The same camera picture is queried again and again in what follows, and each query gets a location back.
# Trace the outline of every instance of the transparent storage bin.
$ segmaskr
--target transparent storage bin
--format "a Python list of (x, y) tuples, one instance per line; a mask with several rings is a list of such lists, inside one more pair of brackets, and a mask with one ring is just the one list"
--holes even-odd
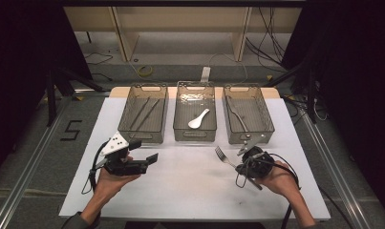
[(134, 85), (127, 96), (118, 130), (127, 141), (163, 143), (167, 106), (165, 85)]
[[(214, 141), (216, 137), (216, 106), (213, 82), (180, 81), (174, 116), (174, 134), (177, 141)], [(204, 109), (210, 111), (203, 117), (198, 129), (188, 126)]]
[(222, 101), (228, 143), (244, 144), (251, 139), (269, 142), (275, 129), (258, 84), (226, 85)]

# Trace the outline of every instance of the utensil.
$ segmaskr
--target utensil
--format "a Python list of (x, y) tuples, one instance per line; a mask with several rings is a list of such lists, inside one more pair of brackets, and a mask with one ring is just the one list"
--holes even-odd
[(202, 124), (202, 119), (204, 117), (204, 115), (206, 115), (210, 110), (209, 109), (204, 109), (204, 111), (201, 113), (201, 115), (199, 115), (197, 118), (191, 120), (189, 123), (188, 123), (188, 126), (192, 129), (198, 129), (201, 124)]
[(248, 132), (248, 127), (246, 126), (246, 124), (244, 123), (244, 121), (242, 120), (242, 118), (240, 117), (240, 115), (237, 113), (237, 109), (236, 107), (234, 106), (234, 103), (233, 101), (231, 101), (231, 97), (228, 95), (226, 98), (227, 100), (227, 104), (228, 104), (228, 107), (230, 108), (230, 111), (235, 114), (237, 116), (237, 118), (239, 118), (239, 121), (240, 123), (242, 124), (243, 126), (243, 129), (244, 129), (244, 132)]
[(136, 128), (136, 131), (139, 130), (139, 128), (142, 126), (142, 124), (144, 123), (144, 121), (147, 119), (147, 117), (151, 114), (151, 112), (154, 110), (154, 107), (156, 107), (156, 105), (159, 103), (160, 99), (157, 99), (153, 105), (150, 106), (150, 110), (148, 110), (147, 114), (144, 116), (144, 118), (142, 119), (142, 121), (139, 123), (138, 127)]
[(147, 105), (148, 101), (150, 100), (150, 97), (151, 97), (151, 96), (148, 96), (147, 99), (144, 101), (144, 103), (141, 105), (141, 108), (139, 109), (138, 114), (136, 114), (135, 119), (133, 120), (132, 124), (131, 124), (130, 127), (129, 127), (129, 130), (132, 130), (133, 125), (135, 125), (135, 123), (136, 123), (136, 121), (138, 120), (138, 118), (139, 118), (139, 116), (140, 116), (142, 110), (144, 110), (145, 105)]
[[(236, 168), (236, 166), (230, 162), (228, 157), (223, 153), (223, 151), (220, 149), (220, 147), (216, 147), (215, 149), (216, 155), (218, 156), (219, 160), (221, 160), (223, 163), (231, 165), (233, 168)], [(261, 185), (257, 184), (253, 179), (246, 177), (246, 179), (253, 184), (255, 187), (257, 187), (259, 190), (263, 190), (263, 187)]]

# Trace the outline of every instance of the sleeve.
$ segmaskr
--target sleeve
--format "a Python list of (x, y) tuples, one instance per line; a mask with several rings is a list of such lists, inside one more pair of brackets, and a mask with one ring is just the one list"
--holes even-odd
[(81, 212), (77, 212), (72, 217), (68, 218), (61, 229), (93, 229), (99, 225), (99, 217), (100, 213), (97, 216), (96, 220), (92, 225), (88, 225), (88, 223), (81, 217)]

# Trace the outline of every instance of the silverware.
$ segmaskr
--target silverware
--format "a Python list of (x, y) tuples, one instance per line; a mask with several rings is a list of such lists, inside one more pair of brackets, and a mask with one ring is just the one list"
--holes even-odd
[(151, 112), (154, 110), (154, 107), (156, 107), (156, 105), (159, 103), (160, 99), (157, 99), (153, 105), (150, 106), (150, 110), (148, 110), (147, 114), (144, 116), (144, 118), (142, 119), (142, 121), (139, 123), (138, 127), (136, 128), (136, 131), (139, 130), (139, 128), (142, 126), (142, 124), (144, 123), (145, 119), (147, 119), (147, 117), (151, 114)]
[(226, 98), (227, 100), (227, 104), (228, 104), (228, 107), (230, 108), (230, 111), (235, 114), (237, 116), (237, 118), (239, 118), (239, 121), (240, 123), (242, 124), (243, 126), (243, 129), (245, 132), (248, 132), (248, 127), (246, 126), (246, 124), (244, 123), (244, 121), (242, 120), (242, 118), (240, 117), (240, 115), (237, 113), (237, 109), (236, 107), (234, 106), (234, 103), (232, 100), (232, 98), (228, 95)]
[(141, 105), (141, 108), (139, 109), (138, 114), (136, 114), (135, 119), (133, 120), (132, 124), (129, 127), (129, 130), (132, 130), (133, 125), (135, 125), (135, 123), (138, 120), (142, 110), (144, 110), (145, 105), (147, 105), (148, 101), (150, 100), (150, 97), (151, 96), (148, 96), (147, 99), (144, 101), (144, 103)]
[[(229, 164), (233, 166), (233, 168), (236, 168), (236, 166), (230, 162), (228, 157), (223, 153), (223, 151), (220, 149), (220, 147), (216, 147), (215, 149), (216, 155), (218, 156), (219, 160), (221, 160), (223, 163)], [(253, 179), (246, 177), (246, 179), (252, 183), (255, 187), (257, 187), (259, 190), (263, 190), (263, 187), (261, 185), (257, 184)]]

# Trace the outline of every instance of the metal rail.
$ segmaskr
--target metal rail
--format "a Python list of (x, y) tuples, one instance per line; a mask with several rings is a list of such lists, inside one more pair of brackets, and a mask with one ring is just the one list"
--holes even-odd
[(61, 100), (61, 103), (58, 106), (57, 116), (54, 120), (54, 123), (46, 129), (45, 133), (37, 144), (37, 147), (34, 150), (28, 164), (26, 165), (21, 176), (16, 181), (13, 189), (11, 190), (10, 195), (3, 203), (0, 209), (0, 228), (7, 228), (9, 222), (11, 221), (13, 213), (15, 212), (20, 200), (22, 199), (26, 188), (31, 182), (39, 162), (47, 151), (50, 141), (55, 133), (56, 127), (58, 126), (61, 120), (61, 116), (64, 114), (64, 111), (66, 110), (70, 102), (70, 97), (64, 97)]
[(342, 198), (355, 228), (372, 228), (371, 224), (368, 222), (365, 217), (361, 206), (358, 203), (353, 191), (351, 190), (347, 180), (342, 175), (340, 169), (338, 168), (337, 163), (332, 156), (332, 152), (327, 146), (323, 136), (321, 135), (317, 125), (313, 124), (307, 114), (304, 115), (305, 124), (310, 132), (311, 137), (314, 140), (314, 143), (317, 146), (317, 149), (323, 158), (324, 163), (326, 164), (327, 170), (332, 176), (332, 181), (337, 188), (338, 194)]

